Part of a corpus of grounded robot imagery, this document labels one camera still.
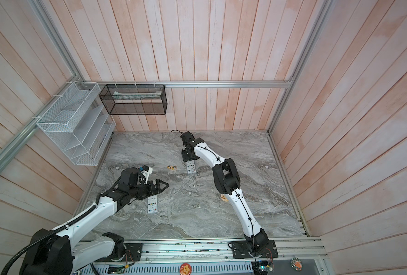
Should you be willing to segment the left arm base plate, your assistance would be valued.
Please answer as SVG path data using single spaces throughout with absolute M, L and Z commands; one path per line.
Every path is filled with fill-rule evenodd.
M 116 244 L 112 254 L 95 262 L 137 262 L 142 254 L 142 243 Z

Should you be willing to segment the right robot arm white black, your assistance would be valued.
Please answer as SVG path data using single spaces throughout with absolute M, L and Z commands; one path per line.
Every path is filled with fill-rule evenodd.
M 189 131 L 181 134 L 181 140 L 184 162 L 202 159 L 212 168 L 217 191 L 228 199 L 240 220 L 248 252 L 253 257 L 258 256 L 268 245 L 269 238 L 244 198 L 240 175 L 234 160 L 223 158 L 203 139 L 195 138 Z

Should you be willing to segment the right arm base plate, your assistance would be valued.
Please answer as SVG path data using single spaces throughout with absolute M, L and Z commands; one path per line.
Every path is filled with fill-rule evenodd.
M 253 248 L 253 244 L 248 241 L 232 241 L 228 243 L 228 247 L 231 249 L 234 259 L 276 259 L 279 257 L 273 240 L 269 240 L 262 247 L 256 248 Z

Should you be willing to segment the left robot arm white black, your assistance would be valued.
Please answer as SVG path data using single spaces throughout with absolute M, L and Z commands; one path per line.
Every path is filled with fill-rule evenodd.
M 23 258 L 21 275 L 70 275 L 100 258 L 124 257 L 123 238 L 114 233 L 105 233 L 82 246 L 78 243 L 124 206 L 164 192 L 169 184 L 160 179 L 151 181 L 152 171 L 148 166 L 123 170 L 108 190 L 97 195 L 90 208 L 52 230 L 37 231 L 30 244 L 12 257 L 1 273 L 8 274 L 20 257 Z

